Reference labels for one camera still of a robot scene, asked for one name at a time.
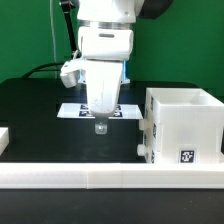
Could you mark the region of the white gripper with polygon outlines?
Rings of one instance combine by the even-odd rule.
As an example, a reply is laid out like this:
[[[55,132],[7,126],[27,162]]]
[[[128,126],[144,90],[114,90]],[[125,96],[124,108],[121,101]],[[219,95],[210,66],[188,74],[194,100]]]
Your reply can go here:
[[[107,133],[108,119],[114,114],[120,91],[123,63],[115,61],[85,62],[87,104],[95,116],[95,133]]]

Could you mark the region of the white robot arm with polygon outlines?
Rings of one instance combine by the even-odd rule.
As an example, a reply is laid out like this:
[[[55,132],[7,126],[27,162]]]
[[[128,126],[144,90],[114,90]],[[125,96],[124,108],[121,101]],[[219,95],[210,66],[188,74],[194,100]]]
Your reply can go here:
[[[87,103],[95,132],[107,132],[116,110],[123,63],[130,58],[138,18],[156,19],[174,0],[79,0],[78,47],[87,84]]]

